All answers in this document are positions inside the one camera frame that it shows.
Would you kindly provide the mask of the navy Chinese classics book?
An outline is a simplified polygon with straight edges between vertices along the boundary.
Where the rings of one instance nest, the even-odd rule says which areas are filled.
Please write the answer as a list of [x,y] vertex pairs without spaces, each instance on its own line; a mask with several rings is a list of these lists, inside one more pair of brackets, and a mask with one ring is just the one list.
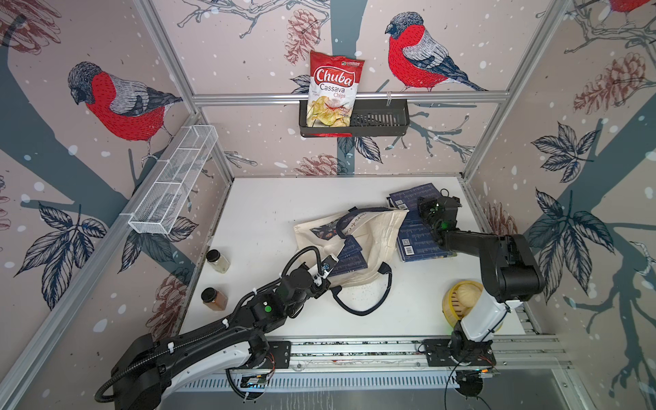
[[416,210],[418,208],[418,201],[420,198],[437,198],[441,196],[441,192],[434,184],[421,184],[402,191],[397,191],[389,194],[389,203],[398,209]]

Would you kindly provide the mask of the navy thin Chinese book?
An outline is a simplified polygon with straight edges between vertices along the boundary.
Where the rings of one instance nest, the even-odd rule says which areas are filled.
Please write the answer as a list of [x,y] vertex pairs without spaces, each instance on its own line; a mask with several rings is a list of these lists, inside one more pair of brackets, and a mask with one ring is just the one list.
[[455,252],[444,251],[437,246],[432,238],[431,231],[422,223],[417,211],[407,213],[399,229],[396,244],[403,262],[457,256]]

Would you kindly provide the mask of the navy Chinese poetry book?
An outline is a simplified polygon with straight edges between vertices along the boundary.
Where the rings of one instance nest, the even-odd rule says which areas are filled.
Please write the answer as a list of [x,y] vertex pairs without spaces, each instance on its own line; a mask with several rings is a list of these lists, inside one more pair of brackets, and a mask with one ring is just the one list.
[[336,277],[367,268],[367,260],[363,256],[362,247],[353,236],[347,236],[343,249],[338,254],[338,262],[331,270],[330,276]]

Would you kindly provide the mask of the cream canvas tote bag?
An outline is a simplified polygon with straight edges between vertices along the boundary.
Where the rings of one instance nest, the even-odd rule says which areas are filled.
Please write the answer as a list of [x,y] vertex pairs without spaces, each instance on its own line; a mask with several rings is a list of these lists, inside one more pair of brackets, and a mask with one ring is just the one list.
[[[362,247],[367,268],[327,277],[331,283],[333,299],[346,312],[360,317],[367,316],[379,309],[388,298],[393,284],[390,263],[396,249],[399,229],[407,213],[406,210],[386,207],[352,208],[344,213],[294,226],[297,247],[315,247],[319,251],[320,262],[328,255],[334,255],[338,259],[347,236],[353,236]],[[310,263],[317,271],[319,265],[316,261]],[[343,289],[368,285],[379,278],[387,278],[387,285],[380,300],[369,309],[352,309],[341,300],[339,294]]]

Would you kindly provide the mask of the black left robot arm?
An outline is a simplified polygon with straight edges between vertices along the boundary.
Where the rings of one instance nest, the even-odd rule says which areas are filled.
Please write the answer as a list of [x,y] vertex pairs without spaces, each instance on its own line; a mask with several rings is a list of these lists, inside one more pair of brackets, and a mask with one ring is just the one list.
[[188,333],[156,341],[136,338],[96,392],[99,403],[117,409],[155,409],[165,394],[215,369],[251,368],[268,356],[266,335],[295,318],[311,298],[328,291],[335,261],[302,263],[245,296],[227,317]]

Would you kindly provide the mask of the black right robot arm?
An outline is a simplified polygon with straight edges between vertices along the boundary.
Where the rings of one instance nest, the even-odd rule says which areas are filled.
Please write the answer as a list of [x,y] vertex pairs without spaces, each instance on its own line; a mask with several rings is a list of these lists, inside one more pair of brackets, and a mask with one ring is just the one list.
[[457,362],[470,362],[491,347],[496,331],[514,309],[545,289],[546,279],[524,236],[463,231],[457,227],[460,207],[455,196],[418,199],[420,219],[438,247],[476,256],[480,262],[483,293],[458,321],[449,344]]

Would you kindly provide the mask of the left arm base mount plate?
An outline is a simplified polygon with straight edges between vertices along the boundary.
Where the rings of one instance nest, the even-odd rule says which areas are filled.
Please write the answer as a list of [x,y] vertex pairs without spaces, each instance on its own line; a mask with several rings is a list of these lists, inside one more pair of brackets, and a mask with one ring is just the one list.
[[266,343],[238,343],[230,349],[235,359],[229,361],[227,369],[288,369],[291,358],[290,341],[270,341]]

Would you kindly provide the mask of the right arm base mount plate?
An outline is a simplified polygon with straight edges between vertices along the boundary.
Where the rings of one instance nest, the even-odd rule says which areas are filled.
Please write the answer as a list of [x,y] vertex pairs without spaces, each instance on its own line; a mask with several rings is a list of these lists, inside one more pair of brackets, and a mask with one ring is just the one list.
[[455,346],[447,338],[425,339],[418,351],[426,356],[429,367],[495,367],[496,358],[492,341],[476,343],[465,341]]

